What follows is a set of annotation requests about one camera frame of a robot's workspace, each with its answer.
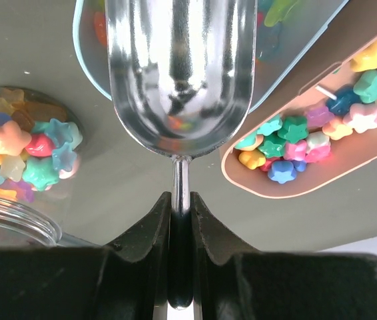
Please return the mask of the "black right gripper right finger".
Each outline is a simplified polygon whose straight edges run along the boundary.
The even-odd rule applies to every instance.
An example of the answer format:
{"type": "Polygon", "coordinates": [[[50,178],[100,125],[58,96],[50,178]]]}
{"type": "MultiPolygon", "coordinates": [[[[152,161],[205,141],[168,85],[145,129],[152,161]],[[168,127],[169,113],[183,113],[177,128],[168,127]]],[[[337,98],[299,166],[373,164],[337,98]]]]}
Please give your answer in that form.
{"type": "Polygon", "coordinates": [[[196,319],[377,319],[377,256],[266,253],[191,195],[196,319]]]}

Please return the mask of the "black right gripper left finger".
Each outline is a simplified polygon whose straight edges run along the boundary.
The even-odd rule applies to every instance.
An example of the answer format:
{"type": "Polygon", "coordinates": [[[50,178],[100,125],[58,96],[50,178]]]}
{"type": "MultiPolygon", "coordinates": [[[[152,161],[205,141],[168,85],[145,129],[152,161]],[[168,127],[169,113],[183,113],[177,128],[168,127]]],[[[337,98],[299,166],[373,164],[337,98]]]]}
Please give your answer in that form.
{"type": "Polygon", "coordinates": [[[171,195],[100,247],[0,248],[0,319],[165,319],[171,195]]]}

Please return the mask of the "silver metal scoop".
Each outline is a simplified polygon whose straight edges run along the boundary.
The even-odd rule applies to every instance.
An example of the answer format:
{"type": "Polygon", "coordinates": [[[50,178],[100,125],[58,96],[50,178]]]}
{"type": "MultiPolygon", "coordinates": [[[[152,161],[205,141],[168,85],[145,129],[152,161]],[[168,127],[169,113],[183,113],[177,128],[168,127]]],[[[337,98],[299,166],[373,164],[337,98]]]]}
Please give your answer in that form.
{"type": "Polygon", "coordinates": [[[256,1],[107,1],[111,99],[128,134],[171,159],[168,301],[193,299],[189,165],[234,137],[254,87],[256,1]]]}

